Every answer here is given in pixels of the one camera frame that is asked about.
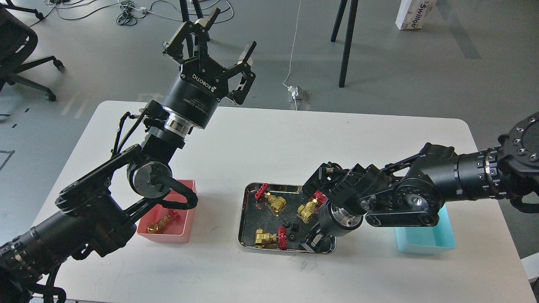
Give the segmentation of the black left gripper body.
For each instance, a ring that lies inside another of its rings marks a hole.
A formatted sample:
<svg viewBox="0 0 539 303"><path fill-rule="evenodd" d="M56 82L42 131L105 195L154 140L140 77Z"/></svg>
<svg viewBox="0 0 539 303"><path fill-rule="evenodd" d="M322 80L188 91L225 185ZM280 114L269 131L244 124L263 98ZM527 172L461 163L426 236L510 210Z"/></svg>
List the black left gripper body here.
<svg viewBox="0 0 539 303"><path fill-rule="evenodd" d="M205 129L223 98L236 102L229 80L236 76L236 67L226 69L211 57L177 60L179 74L162 107L169 119L187 128Z"/></svg>

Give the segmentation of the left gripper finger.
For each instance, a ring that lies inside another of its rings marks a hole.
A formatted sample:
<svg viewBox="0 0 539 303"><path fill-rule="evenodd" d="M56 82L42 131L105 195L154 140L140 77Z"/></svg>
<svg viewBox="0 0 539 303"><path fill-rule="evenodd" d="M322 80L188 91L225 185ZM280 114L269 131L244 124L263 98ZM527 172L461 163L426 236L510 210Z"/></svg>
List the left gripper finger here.
<svg viewBox="0 0 539 303"><path fill-rule="evenodd" d="M195 23L185 21L176 31L175 36L164 44L163 54L179 64L191 58L206 59L208 57L208 32L220 13L221 10L215 8L208 19L198 19ZM194 53L185 58L183 52L184 41L190 41L192 37L195 38Z"/></svg>
<svg viewBox="0 0 539 303"><path fill-rule="evenodd" d="M227 79L241 74L241 79L237 85L237 88L231 90L227 94L227 98L229 98L229 100L235 105L242 105L244 103L245 98L248 96L250 88L256 78L256 75L251 71L253 64L249 62L256 46L256 41L249 42L241 53L237 64L228 70L228 72L231 73L231 76L226 76Z"/></svg>

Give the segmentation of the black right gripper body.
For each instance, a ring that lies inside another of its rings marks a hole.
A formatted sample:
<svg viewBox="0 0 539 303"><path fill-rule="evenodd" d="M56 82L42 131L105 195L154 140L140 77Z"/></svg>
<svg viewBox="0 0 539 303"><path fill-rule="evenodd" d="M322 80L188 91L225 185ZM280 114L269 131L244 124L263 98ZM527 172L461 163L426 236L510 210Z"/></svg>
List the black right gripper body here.
<svg viewBox="0 0 539 303"><path fill-rule="evenodd" d="M363 222L362 215L351 215L344 208L334 206L332 202L323 204L318 209L317 234L322 238L342 237L357 229Z"/></svg>

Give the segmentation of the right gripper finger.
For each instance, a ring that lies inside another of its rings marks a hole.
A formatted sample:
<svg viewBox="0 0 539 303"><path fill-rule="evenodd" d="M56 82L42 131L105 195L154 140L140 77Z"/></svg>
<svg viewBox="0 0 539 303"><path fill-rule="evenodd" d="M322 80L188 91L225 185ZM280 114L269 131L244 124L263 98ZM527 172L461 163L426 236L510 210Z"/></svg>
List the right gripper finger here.
<svg viewBox="0 0 539 303"><path fill-rule="evenodd" d="M326 253L327 244L324 234L308 234L300 245L308 253Z"/></svg>

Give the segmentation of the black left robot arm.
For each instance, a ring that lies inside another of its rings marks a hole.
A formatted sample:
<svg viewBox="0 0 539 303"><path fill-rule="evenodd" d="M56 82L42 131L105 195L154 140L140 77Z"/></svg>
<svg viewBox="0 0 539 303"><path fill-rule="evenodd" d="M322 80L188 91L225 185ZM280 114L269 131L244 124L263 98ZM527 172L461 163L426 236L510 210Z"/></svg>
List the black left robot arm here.
<svg viewBox="0 0 539 303"><path fill-rule="evenodd" d="M35 293L45 303L63 303L65 290L54 283L67 258L104 257L126 246L136 222L155 205L197 206L197 195L173 178L169 162L194 128L207 127L223 99L241 105L256 77L250 63L256 42L229 68L208 55L208 33L219 14L216 8L207 19L184 21L165 45L179 74L164 100L148 102L137 116L134 127L146 126L144 142L125 150L116 142L108 161L59 193L57 213L1 246L2 303L27 303Z"/></svg>

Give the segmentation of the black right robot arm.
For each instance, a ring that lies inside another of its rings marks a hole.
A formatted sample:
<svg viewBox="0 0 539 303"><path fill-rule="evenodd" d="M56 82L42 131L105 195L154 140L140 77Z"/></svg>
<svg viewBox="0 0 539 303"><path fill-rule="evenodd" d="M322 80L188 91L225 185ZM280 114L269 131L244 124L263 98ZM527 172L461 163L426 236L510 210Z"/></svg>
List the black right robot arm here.
<svg viewBox="0 0 539 303"><path fill-rule="evenodd" d="M318 221L302 239L315 253L321 240L341 237L363 220L375 227L433 227L449 201L508 199L522 213L538 213L538 205L522 198L539 188L538 113L499 136L500 146L456 154L452 146L426 143L419 153L397 163L343 169L322 163L302 187L328 201Z"/></svg>

